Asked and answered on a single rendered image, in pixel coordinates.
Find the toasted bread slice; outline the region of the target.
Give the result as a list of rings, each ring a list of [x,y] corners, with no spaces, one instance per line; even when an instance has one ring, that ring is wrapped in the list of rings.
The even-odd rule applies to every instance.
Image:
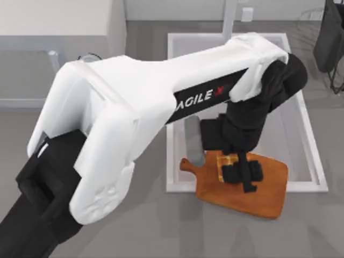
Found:
[[[222,165],[229,165],[234,163],[239,163],[239,158],[235,154],[230,155],[217,155],[217,173],[218,173],[218,179],[220,182],[225,183],[223,181],[223,176],[221,172],[221,166]]]

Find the pale grey rounded box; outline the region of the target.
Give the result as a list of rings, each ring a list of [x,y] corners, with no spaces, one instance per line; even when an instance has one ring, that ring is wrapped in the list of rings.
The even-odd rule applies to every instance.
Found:
[[[196,167],[205,164],[204,149],[200,132],[200,119],[190,116],[184,121],[186,155],[190,163]]]

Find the wooden cutting board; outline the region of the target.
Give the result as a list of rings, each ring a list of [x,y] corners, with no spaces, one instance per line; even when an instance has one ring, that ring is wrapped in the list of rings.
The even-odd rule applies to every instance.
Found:
[[[218,179],[217,155],[220,150],[208,151],[205,164],[196,167],[183,158],[180,170],[187,171],[196,177],[196,197],[234,211],[247,213],[256,217],[277,219],[282,210],[288,181],[288,166],[276,159],[248,153],[248,160],[257,160],[263,170],[263,180],[253,182],[255,192],[244,193],[243,184],[222,183]]]

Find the white sink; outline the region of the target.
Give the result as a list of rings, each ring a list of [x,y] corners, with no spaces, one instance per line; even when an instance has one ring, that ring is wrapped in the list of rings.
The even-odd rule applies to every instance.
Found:
[[[273,44],[291,52],[286,33],[260,33]],[[168,59],[223,43],[221,33],[168,33]],[[201,111],[200,119],[215,118],[226,111],[224,103]],[[196,178],[180,171],[186,157],[184,121],[167,125],[166,192],[195,192]],[[301,91],[267,118],[254,154],[277,159],[288,166],[287,192],[327,192],[327,182]]]

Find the tall pale tap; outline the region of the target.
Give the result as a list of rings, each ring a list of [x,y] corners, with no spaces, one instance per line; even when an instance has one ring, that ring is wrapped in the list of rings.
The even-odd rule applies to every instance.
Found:
[[[223,42],[227,42],[232,36],[237,6],[238,0],[224,0],[223,30],[221,34]]]

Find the clear glass cup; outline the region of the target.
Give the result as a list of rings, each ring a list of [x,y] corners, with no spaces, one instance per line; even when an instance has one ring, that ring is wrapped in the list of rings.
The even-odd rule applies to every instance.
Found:
[[[102,60],[102,58],[98,55],[98,54],[95,54],[95,53],[87,53],[86,55],[80,55],[78,58],[77,58],[78,61],[82,61],[82,62],[96,62],[96,61],[100,61]]]

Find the white wall socket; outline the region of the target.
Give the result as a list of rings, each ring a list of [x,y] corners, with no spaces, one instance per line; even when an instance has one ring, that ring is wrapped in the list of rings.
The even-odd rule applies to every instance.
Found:
[[[254,8],[244,7],[242,8],[241,21],[252,22],[254,17]]]

